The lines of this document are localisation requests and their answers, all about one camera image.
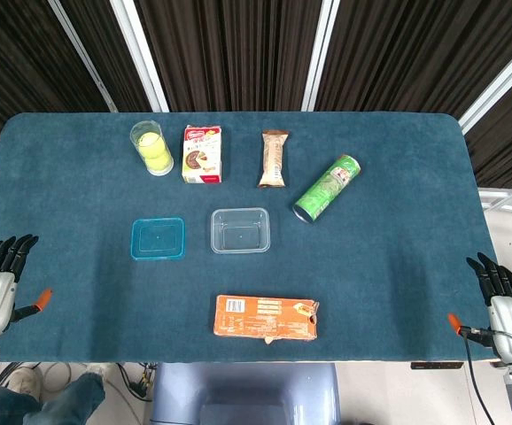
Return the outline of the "orange cardboard biscuit box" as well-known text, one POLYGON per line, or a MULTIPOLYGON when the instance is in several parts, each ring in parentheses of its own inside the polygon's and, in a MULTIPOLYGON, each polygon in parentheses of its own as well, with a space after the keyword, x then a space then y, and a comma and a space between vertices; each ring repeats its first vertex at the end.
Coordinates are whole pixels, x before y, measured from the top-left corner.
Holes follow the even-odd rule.
POLYGON ((312 299, 219 295, 213 333, 222 337, 313 341, 319 303, 312 299))

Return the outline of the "thin grey frame post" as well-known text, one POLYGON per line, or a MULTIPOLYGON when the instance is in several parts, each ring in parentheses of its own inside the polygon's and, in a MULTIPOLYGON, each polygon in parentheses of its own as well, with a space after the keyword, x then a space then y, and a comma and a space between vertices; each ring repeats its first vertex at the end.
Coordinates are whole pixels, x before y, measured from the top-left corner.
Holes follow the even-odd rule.
POLYGON ((47 0, 50 8, 52 9, 53 13, 55 14, 56 18, 58 19, 58 22, 60 26, 63 28, 64 32, 66 33, 67 38, 69 39, 70 43, 73 45, 76 53, 78 54, 79 58, 81 59, 83 65, 87 69, 91 79, 96 84, 98 91, 100 92, 102 98, 104 99, 108 109, 110 112, 118 112, 118 108, 115 105, 115 103, 112 100, 112 97, 106 88, 102 78, 100 77, 89 53, 87 52, 86 48, 84 47, 82 40, 80 36, 78 35, 77 31, 75 30, 73 23, 69 19, 66 10, 64 9, 62 3, 60 0, 47 0))

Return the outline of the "brown snack bar wrapper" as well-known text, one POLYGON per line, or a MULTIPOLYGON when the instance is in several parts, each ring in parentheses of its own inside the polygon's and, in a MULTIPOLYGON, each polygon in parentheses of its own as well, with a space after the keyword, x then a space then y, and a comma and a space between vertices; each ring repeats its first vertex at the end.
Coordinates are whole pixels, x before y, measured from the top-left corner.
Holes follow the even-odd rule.
POLYGON ((259 188, 283 188, 285 186, 282 175, 283 146, 288 136, 288 131, 277 129, 265 130, 262 133, 263 171, 258 185, 259 188))

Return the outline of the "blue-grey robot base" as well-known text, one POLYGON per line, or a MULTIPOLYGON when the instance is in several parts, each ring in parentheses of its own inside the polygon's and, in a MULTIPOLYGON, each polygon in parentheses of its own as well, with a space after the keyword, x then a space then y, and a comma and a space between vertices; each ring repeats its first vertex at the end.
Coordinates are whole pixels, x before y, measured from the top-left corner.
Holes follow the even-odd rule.
POLYGON ((151 425, 340 425, 332 363, 160 363, 151 425))

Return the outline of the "yellow tennis ball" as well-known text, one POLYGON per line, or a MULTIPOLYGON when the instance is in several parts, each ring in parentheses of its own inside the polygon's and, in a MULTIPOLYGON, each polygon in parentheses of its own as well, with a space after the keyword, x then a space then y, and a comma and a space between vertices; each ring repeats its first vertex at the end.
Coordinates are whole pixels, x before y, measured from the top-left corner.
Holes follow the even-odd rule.
POLYGON ((138 139, 137 148, 144 159, 160 158, 166 152, 163 137, 154 132, 142 134, 138 139))
POLYGON ((165 175, 174 166, 174 160, 169 151, 164 151, 156 158, 146 158, 144 162, 147 170, 154 175, 165 175))

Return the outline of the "black table control panel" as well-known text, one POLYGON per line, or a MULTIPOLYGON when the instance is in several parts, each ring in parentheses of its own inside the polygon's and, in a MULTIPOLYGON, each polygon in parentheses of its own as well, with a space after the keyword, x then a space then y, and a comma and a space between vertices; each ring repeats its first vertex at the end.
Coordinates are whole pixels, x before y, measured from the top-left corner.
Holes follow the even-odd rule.
POLYGON ((412 370, 455 370, 463 366, 462 361, 412 361, 412 370))

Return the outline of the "clear tennis ball tube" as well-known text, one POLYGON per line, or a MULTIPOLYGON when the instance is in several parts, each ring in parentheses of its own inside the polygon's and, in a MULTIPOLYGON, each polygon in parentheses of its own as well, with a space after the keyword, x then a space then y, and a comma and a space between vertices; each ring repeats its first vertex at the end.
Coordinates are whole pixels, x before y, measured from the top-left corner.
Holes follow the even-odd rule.
POLYGON ((138 151, 137 142, 138 142, 138 139, 140 138, 140 136, 142 134, 144 134, 144 133, 147 133, 147 132, 154 132, 154 133, 160 134, 163 137, 164 142, 166 144, 166 151, 170 152, 170 150, 169 150, 169 148, 167 146, 166 139, 165 139, 165 137, 162 134, 162 130, 161 130, 161 127, 160 127, 158 122, 156 122, 154 120, 143 120, 143 121, 137 122, 132 127, 132 129, 130 131, 130 136, 129 137, 130 137, 131 143, 136 148, 136 151, 137 151, 138 155, 140 156, 141 160, 143 161, 144 165, 145 165, 144 158, 140 155, 140 153, 138 151))

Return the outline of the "clear plastic container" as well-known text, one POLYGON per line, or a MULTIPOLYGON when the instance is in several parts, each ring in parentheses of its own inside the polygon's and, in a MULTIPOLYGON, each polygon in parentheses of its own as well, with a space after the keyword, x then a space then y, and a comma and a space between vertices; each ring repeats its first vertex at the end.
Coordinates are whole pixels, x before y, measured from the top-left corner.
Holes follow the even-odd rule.
POLYGON ((217 209, 210 227, 217 254, 262 253, 271 244, 269 214, 261 207, 217 209))

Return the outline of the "blue container lid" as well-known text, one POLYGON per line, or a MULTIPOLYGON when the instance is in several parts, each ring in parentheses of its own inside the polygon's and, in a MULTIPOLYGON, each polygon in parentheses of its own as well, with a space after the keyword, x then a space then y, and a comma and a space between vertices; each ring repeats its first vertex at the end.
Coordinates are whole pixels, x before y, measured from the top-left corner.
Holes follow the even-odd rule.
POLYGON ((185 253, 185 225, 179 217, 139 219, 131 231, 134 260, 180 259, 185 253))

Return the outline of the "dark brown pleated curtain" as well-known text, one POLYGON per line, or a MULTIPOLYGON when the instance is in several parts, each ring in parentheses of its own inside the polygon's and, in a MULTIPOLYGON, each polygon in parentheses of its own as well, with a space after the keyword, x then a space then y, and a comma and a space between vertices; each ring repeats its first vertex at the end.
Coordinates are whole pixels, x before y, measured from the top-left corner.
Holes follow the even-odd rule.
MULTIPOLYGON (((118 112, 151 110, 110 0, 60 0, 118 112)), ((134 0, 172 112, 301 108, 322 0, 134 0)), ((341 0, 315 110, 459 119, 512 59, 512 0, 341 0)), ((0 0, 0 132, 109 112, 47 0, 0 0)))

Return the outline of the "white frame post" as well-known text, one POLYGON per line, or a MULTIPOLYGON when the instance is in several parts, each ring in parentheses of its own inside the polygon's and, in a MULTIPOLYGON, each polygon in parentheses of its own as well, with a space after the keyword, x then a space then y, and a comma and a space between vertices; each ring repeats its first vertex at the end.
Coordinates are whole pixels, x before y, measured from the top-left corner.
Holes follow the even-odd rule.
POLYGON ((151 109, 169 112, 164 89, 146 39, 134 0, 110 0, 151 109))
POLYGON ((313 112, 316 106, 322 73, 340 2, 341 0, 322 0, 300 108, 302 112, 313 112))
POLYGON ((512 59, 459 118, 466 135, 512 89, 512 59))

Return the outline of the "white red cake box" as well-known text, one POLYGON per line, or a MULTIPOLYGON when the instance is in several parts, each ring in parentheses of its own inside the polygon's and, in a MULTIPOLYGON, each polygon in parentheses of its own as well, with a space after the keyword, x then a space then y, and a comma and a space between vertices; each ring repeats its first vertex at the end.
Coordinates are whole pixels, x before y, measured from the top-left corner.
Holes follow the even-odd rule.
POLYGON ((186 183, 221 183, 221 127, 194 127, 184 130, 182 178, 186 183))

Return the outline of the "green chips can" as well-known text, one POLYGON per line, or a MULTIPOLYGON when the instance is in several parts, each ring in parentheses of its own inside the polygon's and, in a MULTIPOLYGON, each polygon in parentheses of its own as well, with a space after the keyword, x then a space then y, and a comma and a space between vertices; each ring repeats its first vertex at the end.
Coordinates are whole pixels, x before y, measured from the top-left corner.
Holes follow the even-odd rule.
POLYGON ((341 155, 292 207, 304 222, 314 222, 340 192, 361 172, 358 161, 341 155))

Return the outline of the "person's leg in jeans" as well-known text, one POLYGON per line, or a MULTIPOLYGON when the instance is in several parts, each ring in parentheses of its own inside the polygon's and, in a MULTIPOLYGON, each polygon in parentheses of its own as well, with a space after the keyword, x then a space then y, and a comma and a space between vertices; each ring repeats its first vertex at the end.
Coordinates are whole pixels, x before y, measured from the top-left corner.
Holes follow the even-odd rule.
POLYGON ((85 425, 105 400, 104 383, 102 371, 91 367, 46 402, 0 387, 0 425, 85 425))

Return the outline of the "teal table cloth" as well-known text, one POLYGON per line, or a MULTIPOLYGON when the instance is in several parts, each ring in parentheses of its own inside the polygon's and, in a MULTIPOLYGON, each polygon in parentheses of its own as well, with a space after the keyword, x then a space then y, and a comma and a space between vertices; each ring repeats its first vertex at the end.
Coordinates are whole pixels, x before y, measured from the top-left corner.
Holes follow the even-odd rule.
POLYGON ((22 113, 0 135, 0 240, 33 234, 2 361, 446 360, 449 313, 486 327, 466 259, 493 246, 453 117, 406 112, 155 113, 179 158, 188 125, 222 129, 223 180, 149 174, 129 134, 141 113, 22 113), (283 188, 259 188, 265 130, 289 132, 283 188), (312 223, 292 210, 341 156, 361 172, 312 223), (268 211, 270 247, 217 254, 211 214, 268 211), (133 223, 179 217, 180 259, 134 260, 133 223), (222 337, 216 298, 319 303, 313 341, 222 337))

